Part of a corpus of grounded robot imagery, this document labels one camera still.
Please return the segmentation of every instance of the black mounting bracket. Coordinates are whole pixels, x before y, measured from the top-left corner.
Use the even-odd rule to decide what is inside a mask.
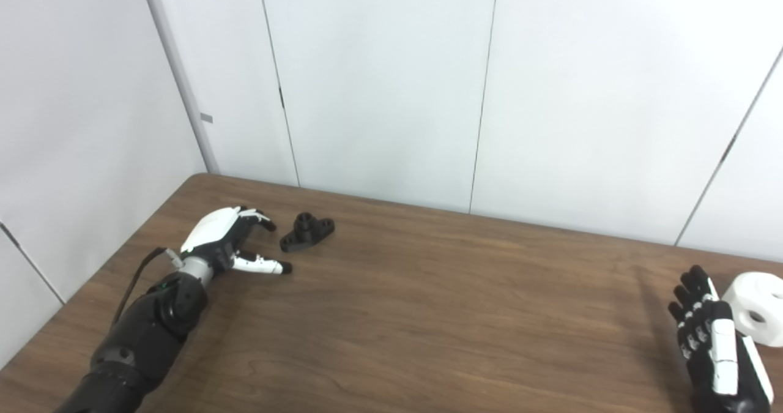
[[[294,230],[280,239],[283,252],[296,252],[318,245],[327,235],[335,232],[335,221],[331,218],[318,220],[309,212],[302,212],[294,220]]]

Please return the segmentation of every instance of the wall seam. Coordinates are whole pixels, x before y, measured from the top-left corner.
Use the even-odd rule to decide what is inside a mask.
[[[275,44],[272,41],[272,27],[269,26],[269,15],[266,12],[266,0],[261,0],[261,7],[264,10],[264,22],[266,23],[266,34],[269,35],[269,48],[272,50],[272,62],[275,64],[275,77],[277,78],[277,89],[280,91],[280,106],[283,107],[283,117],[286,120],[286,132],[288,132],[288,145],[291,147],[291,159],[294,161],[294,174],[296,174],[296,184],[302,186],[299,181],[299,167],[296,163],[296,153],[294,153],[294,140],[291,138],[291,126],[288,124],[288,110],[286,110],[283,100],[283,85],[280,84],[280,71],[277,69],[277,55],[275,54]]]
[[[11,233],[11,230],[8,229],[8,226],[3,224],[2,221],[0,221],[0,230],[8,237],[8,240],[13,243],[15,247],[17,247],[17,250],[22,254],[22,257],[24,257],[25,260],[27,260],[30,267],[33,268],[36,274],[41,277],[41,280],[46,284],[47,288],[51,291],[51,293],[54,294],[54,296],[57,298],[57,301],[59,301],[59,304],[65,305],[65,300],[62,298],[61,295],[57,292],[57,290],[54,288],[54,286],[51,284],[49,280],[47,280],[46,276],[44,276],[44,273],[42,273],[41,268],[39,268],[35,262],[33,262],[33,259],[30,258],[30,255],[27,254],[27,252],[22,248],[22,245],[19,243],[19,240],[17,240],[16,237]]]
[[[481,109],[478,114],[478,133],[476,135],[476,154],[473,157],[473,179],[470,181],[470,201],[467,203],[467,214],[473,211],[473,191],[476,187],[476,169],[478,168],[478,148],[481,144],[481,122],[484,119],[484,100],[487,94],[487,76],[489,75],[489,56],[492,53],[492,32],[495,28],[495,8],[497,0],[492,0],[492,19],[489,22],[489,44],[487,44],[487,62],[484,66],[484,88],[481,90]]]
[[[744,128],[744,125],[746,125],[748,118],[750,117],[750,114],[752,114],[755,104],[759,101],[759,98],[761,94],[764,92],[764,88],[766,87],[767,82],[769,82],[770,78],[772,77],[772,73],[774,73],[775,68],[780,63],[781,56],[783,56],[783,48],[781,48],[781,50],[778,51],[777,56],[772,62],[772,66],[770,67],[769,71],[766,73],[766,76],[764,77],[763,81],[761,81],[759,90],[755,93],[753,100],[750,102],[748,109],[744,113],[744,117],[742,117],[742,121],[740,121],[739,126],[737,126],[737,130],[735,131],[735,134],[733,134],[732,139],[729,140],[729,143],[726,146],[726,150],[724,151],[724,153],[722,153],[721,160],[718,161],[718,164],[713,170],[712,176],[710,176],[710,180],[707,181],[707,184],[704,186],[704,190],[702,190],[702,194],[699,196],[699,200],[696,201],[696,205],[693,207],[693,210],[691,210],[691,214],[688,215],[688,219],[685,221],[685,225],[683,225],[683,229],[680,230],[680,234],[677,236],[677,239],[674,240],[674,246],[680,246],[680,241],[682,241],[683,235],[685,235],[685,231],[687,231],[688,226],[691,225],[691,221],[693,221],[696,212],[699,210],[699,207],[702,205],[702,201],[704,201],[704,197],[707,195],[707,191],[710,189],[710,187],[712,187],[713,181],[718,175],[718,171],[721,170],[721,167],[724,165],[724,162],[728,157],[730,151],[732,151],[733,145],[736,143],[739,134],[742,132],[742,128]]]

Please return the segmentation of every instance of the robotic arm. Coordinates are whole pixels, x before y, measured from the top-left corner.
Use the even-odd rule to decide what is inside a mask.
[[[774,394],[752,338],[735,330],[732,307],[720,301],[713,280],[693,266],[669,304],[677,343],[687,360],[696,413],[769,413]]]
[[[188,333],[195,329],[207,305],[206,290],[213,277],[231,269],[291,273],[291,263],[240,249],[256,225],[269,231],[276,229],[260,210],[218,209],[196,224],[180,255],[165,248],[153,251],[134,282],[143,266],[164,251],[176,271],[149,288],[125,312],[118,312],[90,359],[87,376],[55,413],[136,411],[144,397],[163,382]]]

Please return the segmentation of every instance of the wood grain surface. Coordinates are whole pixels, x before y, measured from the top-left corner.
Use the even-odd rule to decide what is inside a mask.
[[[294,273],[218,277],[201,326],[141,411],[685,413],[690,386],[666,312],[680,273],[699,263],[722,291],[742,271],[781,272],[771,262],[198,175],[0,372],[0,411],[58,406],[144,255],[177,248],[203,215],[237,204],[280,227],[255,231],[247,249],[293,262]],[[333,218],[336,231],[283,254],[278,240],[303,210]],[[137,293],[169,268],[156,260]],[[783,393],[783,352],[760,352]]]

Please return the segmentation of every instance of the bolt hole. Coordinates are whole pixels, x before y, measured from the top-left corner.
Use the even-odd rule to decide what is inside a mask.
[[[761,323],[761,324],[766,323],[764,317],[758,312],[751,310],[748,312],[748,315],[750,316],[750,319],[755,321],[756,323]]]

